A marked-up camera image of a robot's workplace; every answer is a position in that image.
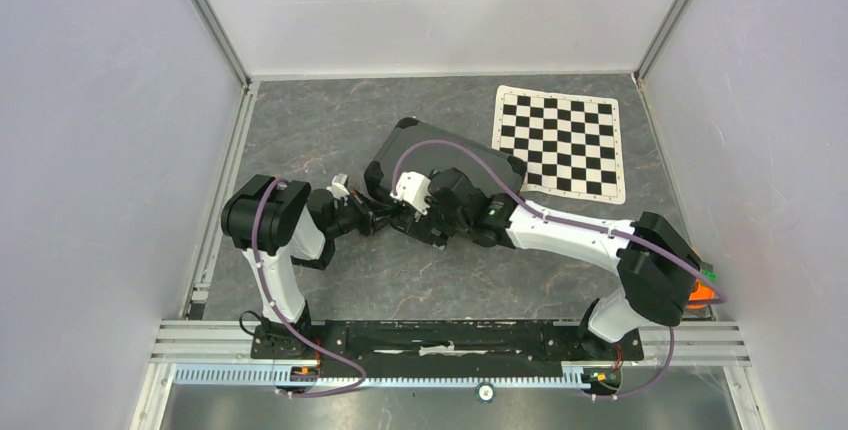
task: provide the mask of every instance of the metal corner post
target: metal corner post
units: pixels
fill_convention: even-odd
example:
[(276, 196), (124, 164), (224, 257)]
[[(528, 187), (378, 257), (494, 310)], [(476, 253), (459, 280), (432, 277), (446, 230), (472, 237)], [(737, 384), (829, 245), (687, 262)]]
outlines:
[(648, 46), (648, 51), (645, 52), (645, 56), (642, 57), (642, 61), (639, 62), (639, 67), (636, 68), (636, 71), (633, 72), (633, 76), (637, 82), (637, 85), (641, 87), (641, 82), (651, 71), (651, 67), (653, 67), (654, 62), (657, 60), (657, 56), (659, 56), (660, 51), (665, 46), (665, 43), (668, 41), (668, 37), (671, 35), (672, 30), (677, 25), (677, 22), (680, 20), (680, 16), (683, 14), (686, 7), (689, 5), (691, 0), (674, 0), (671, 4), (671, 7), (668, 9), (668, 13), (666, 13), (665, 18), (660, 24), (660, 28), (657, 30), (656, 35), (654, 35), (654, 39), (651, 40), (651, 44)]
[(232, 42), (227, 37), (227, 33), (224, 31), (221, 21), (218, 20), (218, 17), (215, 15), (215, 11), (212, 9), (212, 5), (209, 3), (209, 0), (191, 1), (194, 3), (195, 8), (197, 8), (197, 12), (200, 14), (200, 18), (203, 20), (206, 28), (209, 29), (209, 33), (215, 40), (215, 44), (218, 46), (218, 49), (221, 50), (221, 54), (227, 61), (227, 65), (233, 72), (233, 76), (235, 76), (236, 80), (238, 80), (243, 86), (250, 85), (250, 74), (247, 73), (247, 70), (244, 68), (244, 65), (239, 59)]

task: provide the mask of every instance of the black square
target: black square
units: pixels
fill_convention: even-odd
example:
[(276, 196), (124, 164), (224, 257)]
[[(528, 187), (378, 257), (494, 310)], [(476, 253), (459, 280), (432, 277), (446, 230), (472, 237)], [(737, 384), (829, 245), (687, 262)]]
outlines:
[(602, 195), (601, 184), (598, 182), (586, 182), (586, 193), (592, 195)]

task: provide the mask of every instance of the checkerboard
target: checkerboard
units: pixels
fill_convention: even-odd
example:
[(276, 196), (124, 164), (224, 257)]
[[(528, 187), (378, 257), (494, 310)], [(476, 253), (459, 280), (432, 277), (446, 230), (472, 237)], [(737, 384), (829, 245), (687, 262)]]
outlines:
[(624, 203), (615, 99), (501, 86), (492, 148), (527, 162), (523, 191)]

